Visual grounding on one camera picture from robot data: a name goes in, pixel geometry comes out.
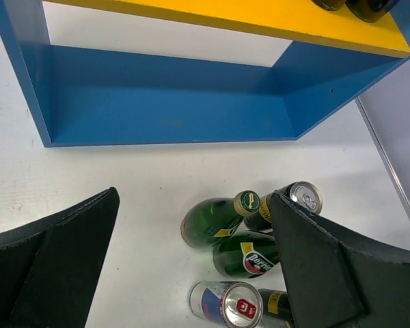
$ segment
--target bottle cap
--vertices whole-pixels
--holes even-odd
[[[242,191],[234,198],[235,211],[243,217],[250,217],[257,213],[260,203],[260,197],[251,190]]]

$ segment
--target aluminum can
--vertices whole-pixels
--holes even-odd
[[[245,282],[199,282],[188,302],[195,316],[230,328],[252,328],[260,322],[260,293]]]

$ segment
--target white wall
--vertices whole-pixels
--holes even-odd
[[[291,41],[44,3],[52,44],[271,67]]]
[[[360,99],[410,204],[410,60]]]

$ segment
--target can lid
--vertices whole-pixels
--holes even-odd
[[[322,210],[322,196],[319,190],[309,182],[296,182],[290,189],[290,198],[313,213],[319,214]]]
[[[223,315],[231,328],[256,327],[262,318],[263,303],[260,293],[250,284],[233,284],[223,300]]]
[[[235,211],[244,217],[250,217],[260,209],[260,197],[257,193],[246,190],[238,193],[234,198]]]

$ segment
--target perrier bottle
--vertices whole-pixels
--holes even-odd
[[[212,247],[230,238],[244,217],[258,212],[260,198],[253,191],[242,191],[235,198],[211,198],[194,206],[185,215],[180,232],[194,248]]]
[[[272,236],[247,231],[216,246],[213,262],[223,275],[255,278],[270,271],[279,262],[279,256]]]

